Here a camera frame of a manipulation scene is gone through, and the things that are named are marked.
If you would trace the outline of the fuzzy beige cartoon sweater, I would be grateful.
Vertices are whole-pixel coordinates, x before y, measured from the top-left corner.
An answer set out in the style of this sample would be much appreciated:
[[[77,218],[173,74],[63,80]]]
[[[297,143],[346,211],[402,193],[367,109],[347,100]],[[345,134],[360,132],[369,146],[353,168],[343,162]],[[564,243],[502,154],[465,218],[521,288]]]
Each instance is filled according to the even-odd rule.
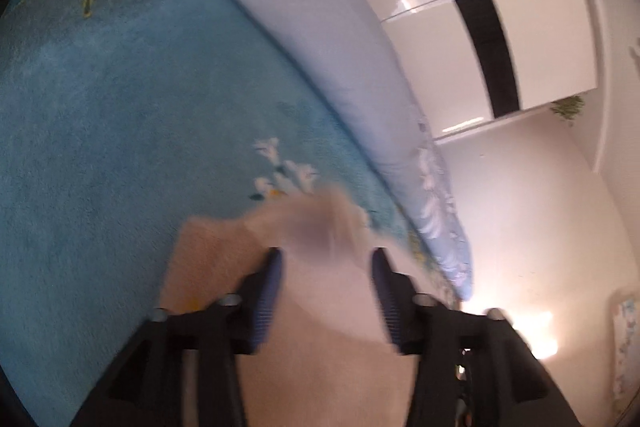
[[[192,218],[168,265],[160,306],[188,313],[231,293],[268,249],[284,258],[267,340],[240,358],[247,420],[253,426],[400,426],[408,413],[414,362],[390,344],[371,280],[372,251],[443,303],[449,284],[412,248],[373,231],[342,190],[282,196],[234,220]]]

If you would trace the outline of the green hanging plant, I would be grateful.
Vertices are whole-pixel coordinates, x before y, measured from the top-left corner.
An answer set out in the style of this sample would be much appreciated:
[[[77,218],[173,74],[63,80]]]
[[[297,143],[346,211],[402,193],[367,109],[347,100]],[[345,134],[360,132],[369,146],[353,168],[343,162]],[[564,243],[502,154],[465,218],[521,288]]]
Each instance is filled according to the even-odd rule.
[[[582,115],[584,107],[585,101],[580,95],[571,95],[552,102],[550,110],[567,124],[574,124],[575,120]]]

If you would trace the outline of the teal floral bed blanket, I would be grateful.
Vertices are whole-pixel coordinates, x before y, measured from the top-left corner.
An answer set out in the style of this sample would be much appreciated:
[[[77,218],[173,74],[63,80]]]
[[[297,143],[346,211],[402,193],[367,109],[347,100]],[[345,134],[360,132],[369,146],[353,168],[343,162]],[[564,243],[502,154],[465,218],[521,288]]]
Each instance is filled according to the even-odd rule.
[[[154,303],[186,218],[347,188],[454,291],[355,139],[234,0],[10,0],[1,17],[1,366],[68,425]]]

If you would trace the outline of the white black glossy wardrobe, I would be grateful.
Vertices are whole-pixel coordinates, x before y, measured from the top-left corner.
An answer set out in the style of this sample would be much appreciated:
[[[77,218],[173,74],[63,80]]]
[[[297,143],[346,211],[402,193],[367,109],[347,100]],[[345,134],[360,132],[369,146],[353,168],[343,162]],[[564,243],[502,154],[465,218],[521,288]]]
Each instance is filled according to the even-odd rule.
[[[368,0],[437,138],[597,84],[587,0]]]

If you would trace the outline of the light blue floral duvet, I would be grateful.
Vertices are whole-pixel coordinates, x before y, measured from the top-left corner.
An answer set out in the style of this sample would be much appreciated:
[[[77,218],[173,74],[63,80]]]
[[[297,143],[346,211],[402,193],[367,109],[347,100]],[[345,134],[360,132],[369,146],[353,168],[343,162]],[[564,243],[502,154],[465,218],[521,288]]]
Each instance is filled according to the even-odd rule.
[[[238,0],[303,69],[382,176],[461,299],[471,248],[449,173],[367,0]]]

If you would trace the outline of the wall picture poster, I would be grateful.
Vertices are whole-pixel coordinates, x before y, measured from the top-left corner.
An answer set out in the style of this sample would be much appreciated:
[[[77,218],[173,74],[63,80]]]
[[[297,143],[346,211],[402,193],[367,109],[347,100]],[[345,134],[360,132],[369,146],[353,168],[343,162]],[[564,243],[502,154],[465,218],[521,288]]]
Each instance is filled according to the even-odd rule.
[[[639,287],[625,288],[612,301],[614,335],[613,403],[621,414],[639,390]]]

